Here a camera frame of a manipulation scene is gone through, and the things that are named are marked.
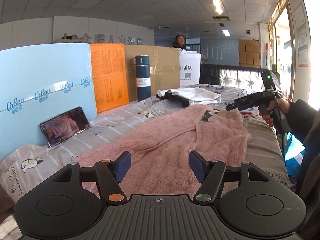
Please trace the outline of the person's right hand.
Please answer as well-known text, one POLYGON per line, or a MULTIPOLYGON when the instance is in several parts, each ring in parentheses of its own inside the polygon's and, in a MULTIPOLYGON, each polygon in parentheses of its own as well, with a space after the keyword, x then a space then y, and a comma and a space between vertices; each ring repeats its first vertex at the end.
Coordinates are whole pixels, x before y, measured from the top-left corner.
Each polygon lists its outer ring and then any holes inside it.
POLYGON ((259 115, 265 120, 270 127, 280 128, 281 113, 289 112, 290 104, 282 98, 273 99, 268 103, 263 103, 258 107, 259 115))

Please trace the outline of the person's right forearm dark sleeve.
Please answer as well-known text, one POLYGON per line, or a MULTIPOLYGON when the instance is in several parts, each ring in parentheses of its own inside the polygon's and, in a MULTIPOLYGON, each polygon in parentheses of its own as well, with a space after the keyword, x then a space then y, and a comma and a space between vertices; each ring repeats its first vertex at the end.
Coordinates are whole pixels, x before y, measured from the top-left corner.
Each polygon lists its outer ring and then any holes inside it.
POLYGON ((290 103, 286 118, 291 133, 305 147, 296 184, 296 193, 305 199, 319 181, 319 110, 299 99, 290 103))

